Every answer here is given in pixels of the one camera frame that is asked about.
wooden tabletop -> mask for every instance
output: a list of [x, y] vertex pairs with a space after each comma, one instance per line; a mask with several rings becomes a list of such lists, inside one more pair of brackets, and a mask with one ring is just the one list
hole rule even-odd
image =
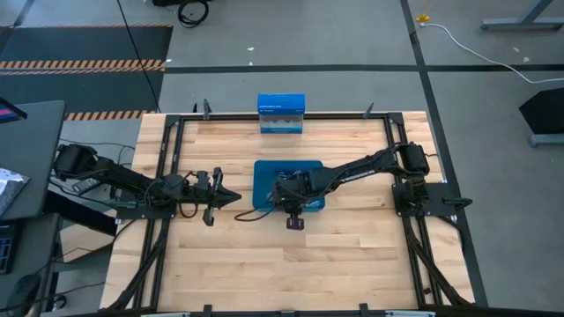
[[[154, 177], [164, 120], [164, 114], [145, 115], [135, 171]], [[435, 153], [426, 113], [405, 112], [404, 120], [408, 139], [426, 153]], [[214, 311], [355, 310], [359, 303], [368, 303], [370, 309], [417, 308], [391, 175], [342, 185], [326, 196], [323, 210], [303, 215], [302, 232], [287, 230], [282, 212], [252, 223], [233, 220], [235, 214], [252, 209], [258, 159], [320, 159], [325, 166], [338, 166], [385, 147], [379, 120], [305, 121], [301, 135], [262, 135], [257, 122], [188, 122], [179, 173], [211, 172], [220, 166], [224, 186], [242, 199], [217, 210], [213, 227], [205, 226], [201, 214], [172, 221], [159, 310], [199, 312], [205, 304], [212, 304]], [[172, 155], [167, 157], [165, 171], [170, 170]], [[428, 160], [427, 181], [441, 181], [438, 158]], [[194, 210], [188, 204], [183, 209], [187, 214]], [[115, 243], [101, 307], [111, 304], [137, 271], [145, 225], [138, 220]], [[427, 218], [427, 227], [437, 266], [473, 301], [456, 230], [433, 217]], [[427, 272], [422, 263], [420, 267], [428, 286]], [[145, 304], [152, 272], [148, 276]], [[427, 302], [432, 303], [430, 295]]]

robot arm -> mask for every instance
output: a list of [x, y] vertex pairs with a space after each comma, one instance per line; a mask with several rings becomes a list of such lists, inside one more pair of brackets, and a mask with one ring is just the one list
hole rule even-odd
[[[403, 166], [398, 164], [396, 153], [402, 159]], [[302, 230], [303, 219], [298, 216], [305, 204], [335, 191], [341, 184], [377, 173], [391, 173], [408, 180], [412, 187], [411, 203], [422, 205], [428, 200], [424, 179], [429, 173], [427, 158], [420, 145], [409, 143], [394, 144], [342, 166], [295, 173], [284, 181], [276, 182], [272, 201], [290, 214], [286, 220], [288, 229]]]
[[[213, 210], [241, 199], [241, 195], [221, 185], [223, 173], [219, 167], [213, 171], [213, 183], [205, 171], [188, 173], [182, 177], [169, 174], [152, 179], [117, 165], [109, 158], [97, 156], [89, 146], [71, 144], [59, 146], [59, 154], [53, 169], [62, 181], [67, 179], [85, 180], [93, 178], [133, 194], [137, 203], [145, 204], [153, 211], [170, 210], [179, 203], [205, 204], [204, 222], [213, 225]], [[187, 177], [194, 175], [197, 182], [190, 184]]]

white cable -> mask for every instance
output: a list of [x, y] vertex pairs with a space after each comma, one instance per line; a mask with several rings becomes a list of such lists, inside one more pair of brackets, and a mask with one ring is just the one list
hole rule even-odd
[[520, 73], [519, 70], [516, 70], [516, 69], [514, 69], [513, 67], [511, 67], [511, 66], [509, 66], [509, 65], [507, 65], [507, 64], [500, 63], [500, 62], [496, 62], [496, 61], [492, 61], [491, 59], [489, 59], [489, 58], [487, 58], [487, 57], [484, 57], [484, 56], [482, 56], [482, 55], [476, 53], [475, 51], [473, 51], [473, 50], [467, 48], [466, 46], [460, 44], [460, 43], [452, 36], [452, 34], [449, 32], [449, 30], [448, 30], [446, 27], [444, 27], [444, 26], [441, 26], [441, 25], [438, 25], [438, 24], [435, 24], [435, 23], [420, 23], [419, 25], [422, 26], [422, 27], [425, 27], [425, 26], [436, 26], [436, 27], [439, 27], [439, 28], [443, 29], [443, 30], [449, 35], [450, 39], [451, 39], [452, 41], [454, 41], [454, 42], [458, 45], [458, 47], [460, 47], [460, 48], [462, 48], [462, 49], [464, 49], [464, 50], [466, 50], [466, 51], [468, 51], [468, 52], [474, 54], [475, 56], [477, 56], [477, 57], [483, 59], [484, 61], [486, 61], [486, 62], [488, 62], [488, 63], [500, 65], [500, 66], [503, 66], [503, 67], [505, 67], [505, 68], [508, 68], [508, 69], [514, 71], [514, 72], [515, 72], [517, 75], [519, 75], [522, 79], [524, 79], [525, 81], [527, 81], [527, 83], [530, 83], [530, 84], [542, 84], [542, 83], [548, 83], [548, 82], [555, 82], [555, 81], [562, 81], [562, 80], [564, 80], [564, 78], [551, 78], [551, 79], [538, 80], [538, 81], [530, 80], [530, 79], [528, 79], [525, 75], [523, 75], [522, 73]]

monitor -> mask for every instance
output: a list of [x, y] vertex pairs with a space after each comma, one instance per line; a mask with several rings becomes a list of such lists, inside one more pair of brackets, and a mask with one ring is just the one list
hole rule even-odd
[[27, 114], [0, 97], [0, 123], [27, 119]]

gray floor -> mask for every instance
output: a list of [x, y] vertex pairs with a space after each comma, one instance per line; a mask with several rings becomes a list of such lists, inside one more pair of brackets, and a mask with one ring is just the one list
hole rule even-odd
[[[488, 57], [506, 63], [564, 63], [564, 30], [479, 30], [481, 18], [514, 17], [530, 0], [428, 2], [432, 22], [447, 26], [463, 44]], [[10, 24], [22, 3], [1, 2], [0, 24]], [[173, 12], [150, 1], [122, 3], [131, 24], [176, 26], [169, 66], [414, 64], [396, 0], [214, 0], [209, 19], [191, 30], [180, 28]], [[409, 3], [416, 16], [424, 1]], [[544, 16], [564, 16], [564, 1], [552, 4]], [[114, 1], [35, 0], [24, 26], [121, 23]], [[440, 29], [419, 29], [418, 35], [427, 64], [484, 63], [457, 48]], [[564, 77], [561, 72], [526, 75]], [[430, 77], [460, 187], [474, 201], [467, 212], [490, 305], [564, 311], [564, 148], [530, 148], [530, 130], [518, 112], [536, 92], [563, 87], [564, 82], [529, 85], [509, 72]], [[165, 75], [160, 106], [165, 112], [189, 111], [194, 102], [207, 98], [213, 111], [253, 111], [259, 92], [304, 92], [309, 110], [362, 110], [371, 102], [375, 110], [427, 110], [419, 75], [409, 72]], [[139, 121], [67, 122], [63, 137], [134, 144], [138, 127]], [[112, 158], [119, 151], [97, 149]], [[76, 264], [83, 269], [65, 273], [59, 290], [81, 285], [85, 278], [103, 280], [107, 257], [108, 251], [102, 251], [95, 256], [100, 265]], [[71, 294], [72, 304], [54, 314], [90, 312], [100, 295], [100, 289]]]

